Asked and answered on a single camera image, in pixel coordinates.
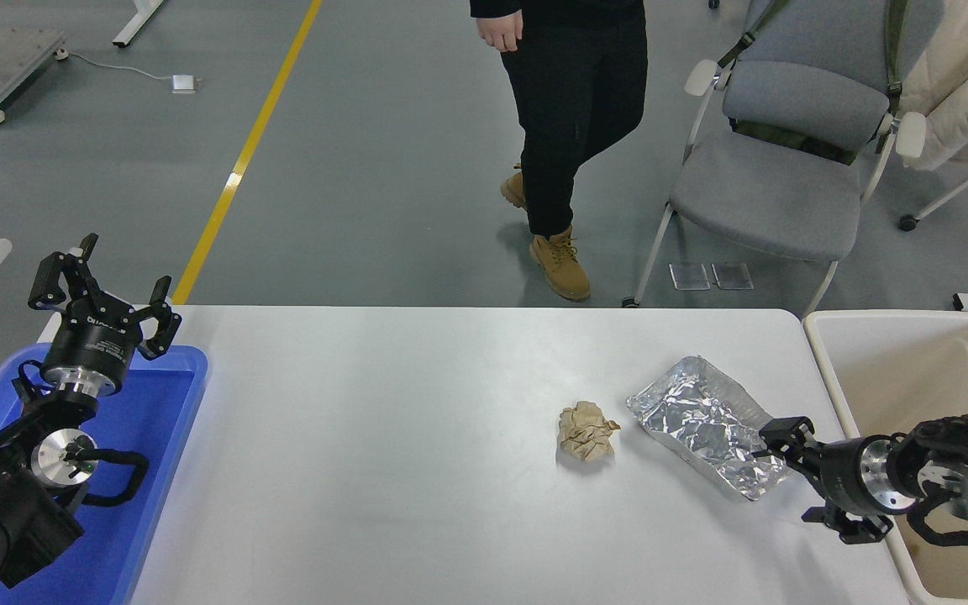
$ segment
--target gray floor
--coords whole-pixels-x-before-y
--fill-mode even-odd
[[[190,303],[568,307],[526,256],[521,212],[497,192],[521,130],[495,51],[464,0],[327,0]],[[649,2],[648,111],[579,175],[576,237],[588,306],[633,294],[696,110],[689,68],[738,37],[745,0]],[[4,104],[0,126],[0,363],[47,317],[24,306],[39,260],[100,234],[96,277],[145,300],[181,275],[308,3],[168,0],[127,50],[110,39],[126,0],[78,10],[0,0],[0,27],[53,27],[95,61],[201,77],[169,84],[52,61]],[[718,105],[704,131],[725,128]],[[863,167],[871,168],[868,158]],[[948,309],[968,292],[968,192],[918,230],[895,229],[967,170],[893,161],[822,309]],[[800,313],[823,267],[670,231],[646,306],[783,307]],[[756,290],[677,292],[668,261],[744,261]],[[270,326],[256,326],[257,330]]]

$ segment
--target tan boot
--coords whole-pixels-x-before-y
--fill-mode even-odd
[[[521,208],[528,212],[528,206],[525,202],[525,182],[522,180],[522,165],[515,164],[514,169],[518,172],[515,172],[514,176],[499,185],[499,192],[515,208]]]
[[[541,265],[555,294],[579,303],[588,299],[588,276],[577,264],[577,248],[571,243],[571,233],[572,227],[550,238],[533,237],[529,255]]]

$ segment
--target hand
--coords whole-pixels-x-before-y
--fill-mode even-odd
[[[500,53],[513,53],[518,50],[518,40],[522,39],[522,12],[495,19],[477,19],[476,31],[481,39]]]

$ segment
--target power cord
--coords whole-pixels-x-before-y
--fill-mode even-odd
[[[193,79],[192,76],[152,76],[149,72],[146,72],[145,70],[137,69],[135,68],[135,66],[101,64],[101,62],[99,61],[93,61],[92,59],[89,59],[88,57],[85,57],[84,55],[77,54],[77,53],[71,53],[71,56],[81,59],[81,61],[85,61],[87,62],[87,64],[92,64],[94,66],[104,66],[104,68],[107,68],[107,69],[135,71],[141,74],[141,76],[150,77],[151,80],[159,80],[159,81],[169,80],[172,83],[171,90],[173,92],[195,92],[196,85],[197,83],[200,82],[200,79]]]

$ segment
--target black pants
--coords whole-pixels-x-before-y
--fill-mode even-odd
[[[525,129],[522,175],[529,230],[570,226],[577,168],[637,128],[649,69],[643,17],[588,29],[526,20],[514,53],[503,53]]]

